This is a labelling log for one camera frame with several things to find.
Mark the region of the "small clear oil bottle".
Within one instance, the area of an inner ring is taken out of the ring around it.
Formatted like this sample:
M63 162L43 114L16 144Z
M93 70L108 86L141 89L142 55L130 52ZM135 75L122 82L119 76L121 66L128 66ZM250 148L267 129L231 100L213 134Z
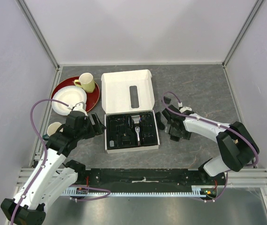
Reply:
M110 148L113 148L113 147L114 147L114 141L113 141L113 140L111 140L111 141L109 142L109 147L110 147Z

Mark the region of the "silver black hair clipper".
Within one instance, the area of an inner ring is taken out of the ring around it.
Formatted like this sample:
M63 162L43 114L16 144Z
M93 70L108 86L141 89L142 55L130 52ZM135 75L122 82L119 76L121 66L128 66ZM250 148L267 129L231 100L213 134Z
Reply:
M134 129L137 145L140 146L141 145L141 141L140 141L141 116L140 115L131 115L130 118L131 118L131 123L133 124L132 128Z

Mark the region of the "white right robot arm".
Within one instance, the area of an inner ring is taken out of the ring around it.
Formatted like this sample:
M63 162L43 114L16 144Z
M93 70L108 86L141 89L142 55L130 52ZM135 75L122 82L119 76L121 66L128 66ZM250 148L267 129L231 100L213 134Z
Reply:
M238 172L258 160L259 148L241 122L232 124L208 120L188 109L176 109L173 105L162 111L168 124L173 129L169 134L175 141L189 140L192 133L206 137L219 148L219 156L206 161L198 172L202 184L210 184L215 176L227 172Z

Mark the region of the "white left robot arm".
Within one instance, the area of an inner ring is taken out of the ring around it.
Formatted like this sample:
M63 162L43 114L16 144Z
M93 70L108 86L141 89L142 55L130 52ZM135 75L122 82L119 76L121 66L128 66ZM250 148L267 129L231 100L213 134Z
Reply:
M52 177L79 141L101 135L105 129L96 113L87 116L80 111L70 112L66 122L49 136L38 165L22 189L12 199L6 198L1 203L2 211L12 225L42 224L46 210L62 192L85 181L85 165L75 160L67 162L56 179Z

